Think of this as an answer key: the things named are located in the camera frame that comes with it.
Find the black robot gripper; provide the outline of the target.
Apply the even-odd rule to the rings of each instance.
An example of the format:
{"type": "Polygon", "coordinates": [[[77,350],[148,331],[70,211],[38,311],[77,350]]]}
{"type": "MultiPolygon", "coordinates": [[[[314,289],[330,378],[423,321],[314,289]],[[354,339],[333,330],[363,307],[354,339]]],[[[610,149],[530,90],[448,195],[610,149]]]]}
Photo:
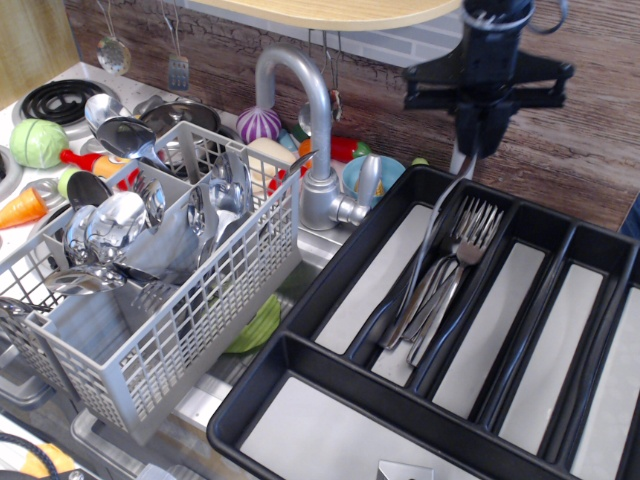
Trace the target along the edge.
{"type": "Polygon", "coordinates": [[[517,109],[558,108],[574,67],[520,49],[533,1],[464,1],[460,43],[447,55],[404,71],[407,109],[456,109],[458,150],[493,155],[517,109]],[[461,109],[465,105],[486,109],[461,109]]]}

